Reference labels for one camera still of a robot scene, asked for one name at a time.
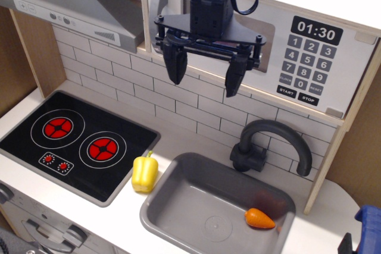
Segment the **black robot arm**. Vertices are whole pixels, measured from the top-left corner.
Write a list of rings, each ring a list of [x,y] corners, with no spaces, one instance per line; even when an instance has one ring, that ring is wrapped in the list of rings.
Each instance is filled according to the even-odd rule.
[[[190,0],[188,14],[162,15],[168,0],[151,0],[149,34],[155,52],[164,58],[170,80],[178,85],[185,75],[188,54],[227,61],[226,96],[235,96],[246,71],[261,64],[261,48],[266,37],[238,23],[233,15],[240,11],[236,0]]]

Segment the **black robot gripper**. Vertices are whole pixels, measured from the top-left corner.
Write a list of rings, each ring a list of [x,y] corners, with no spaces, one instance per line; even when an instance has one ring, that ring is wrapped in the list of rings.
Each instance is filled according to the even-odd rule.
[[[158,15],[156,48],[162,53],[168,76],[182,81],[188,54],[229,62],[225,78],[226,97],[237,94],[246,69],[261,65],[266,37],[238,22],[231,0],[190,0],[187,14]]]

